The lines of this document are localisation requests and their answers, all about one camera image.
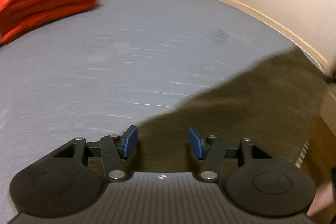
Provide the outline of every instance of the baseboard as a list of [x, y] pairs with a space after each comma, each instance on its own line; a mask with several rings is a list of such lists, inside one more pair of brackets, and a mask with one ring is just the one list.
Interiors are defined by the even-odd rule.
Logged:
[[320, 116], [336, 136], [336, 84], [328, 86], [327, 95], [323, 101]]
[[219, 0], [223, 3], [231, 5], [239, 10], [253, 16], [254, 18], [262, 21], [263, 23], [269, 25], [273, 29], [277, 30], [278, 32], [282, 33], [284, 36], [289, 38], [293, 41], [298, 47], [300, 47], [304, 52], [310, 55], [317, 63], [319, 64], [320, 69], [326, 75], [330, 75], [331, 69], [330, 64], [328, 61], [323, 57], [321, 53], [319, 53], [313, 46], [311, 46], [308, 42], [306, 42], [303, 38], [299, 37], [297, 34], [292, 32], [290, 29], [286, 28], [284, 25], [280, 24], [279, 22], [273, 20], [272, 18], [268, 17], [267, 15], [261, 13], [260, 11], [242, 3], [238, 0]]

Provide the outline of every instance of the person's hand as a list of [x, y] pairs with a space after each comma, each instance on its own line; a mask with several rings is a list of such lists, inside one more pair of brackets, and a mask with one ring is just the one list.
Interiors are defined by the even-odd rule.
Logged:
[[334, 183], [332, 181], [324, 183], [317, 188], [315, 198], [307, 212], [307, 215], [311, 217], [335, 202]]

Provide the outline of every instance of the blue gripper pad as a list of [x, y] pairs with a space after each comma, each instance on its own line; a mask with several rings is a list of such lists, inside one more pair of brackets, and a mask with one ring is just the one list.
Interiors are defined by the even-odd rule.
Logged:
[[138, 142], [138, 128], [134, 126], [131, 131], [125, 137], [125, 144], [123, 148], [123, 159], [128, 159], [134, 147], [137, 145]]
[[201, 144], [201, 138], [191, 127], [189, 127], [188, 141], [195, 157], [199, 160], [203, 160], [204, 151]]

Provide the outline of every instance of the wooden trim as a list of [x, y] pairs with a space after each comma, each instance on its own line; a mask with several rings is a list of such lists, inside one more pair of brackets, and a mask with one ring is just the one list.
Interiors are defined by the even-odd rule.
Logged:
[[295, 44], [298, 45], [302, 50], [307, 52], [312, 58], [314, 58], [321, 66], [322, 70], [325, 74], [331, 73], [330, 64], [328, 61], [324, 58], [324, 56], [319, 53], [313, 46], [311, 46], [308, 42], [306, 42], [304, 39], [299, 37], [297, 34], [292, 32], [290, 29], [286, 28], [284, 25], [280, 24], [279, 22], [273, 20], [272, 18], [268, 17], [267, 15], [263, 14], [262, 12], [242, 3], [238, 0], [219, 0], [223, 3], [226, 3], [228, 5], [231, 5], [235, 8], [238, 8], [239, 10], [247, 13], [248, 15], [253, 16], [254, 18], [262, 21], [263, 23], [269, 25], [273, 29], [277, 30], [278, 32], [282, 33], [286, 37], [288, 37], [290, 40], [292, 40]]

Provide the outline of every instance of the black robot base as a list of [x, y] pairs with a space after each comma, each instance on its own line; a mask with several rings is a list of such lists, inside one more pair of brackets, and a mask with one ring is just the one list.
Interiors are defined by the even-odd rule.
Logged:
[[[312, 179], [250, 139], [228, 143], [189, 128], [198, 174], [128, 174], [136, 126], [87, 143], [78, 137], [19, 172], [10, 184], [18, 210], [11, 224], [304, 224], [315, 196]], [[101, 157], [104, 176], [88, 165]], [[238, 167], [220, 179], [223, 159]]]

